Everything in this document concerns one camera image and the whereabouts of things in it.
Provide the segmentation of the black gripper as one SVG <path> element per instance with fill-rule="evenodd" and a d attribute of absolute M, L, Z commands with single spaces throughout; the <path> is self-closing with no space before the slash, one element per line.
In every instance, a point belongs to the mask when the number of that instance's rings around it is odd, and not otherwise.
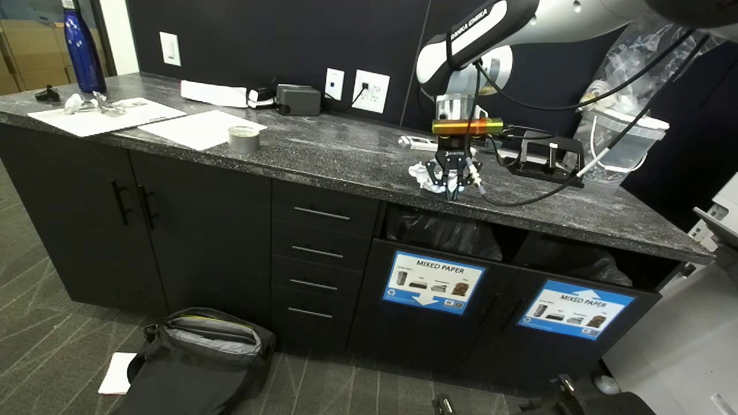
<path fill-rule="evenodd" d="M 435 177 L 441 194 L 449 192 L 447 177 L 445 177 L 449 172 L 458 174 L 458 190 L 457 190 L 458 194 L 473 188 L 471 174 L 467 174 L 467 166 L 473 161 L 467 136 L 441 136 L 433 159 L 441 166 L 441 174 Z"/>

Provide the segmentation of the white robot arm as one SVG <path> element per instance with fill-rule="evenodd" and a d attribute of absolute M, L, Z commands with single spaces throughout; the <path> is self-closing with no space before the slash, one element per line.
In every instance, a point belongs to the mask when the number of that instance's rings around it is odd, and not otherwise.
<path fill-rule="evenodd" d="M 571 45 L 608 34 L 635 26 L 640 17 L 654 17 L 683 29 L 683 38 L 646 67 L 611 91 L 593 96 L 584 104 L 606 102 L 621 96 L 643 75 L 658 67 L 677 48 L 692 30 L 707 38 L 736 39 L 736 0 L 483 0 L 462 24 L 442 34 L 433 34 L 414 59 L 414 79 L 433 100 L 457 96 L 453 84 L 467 75 L 473 85 L 462 98 L 473 104 L 483 76 L 483 60 L 503 53 L 512 56 L 522 45 Z"/>

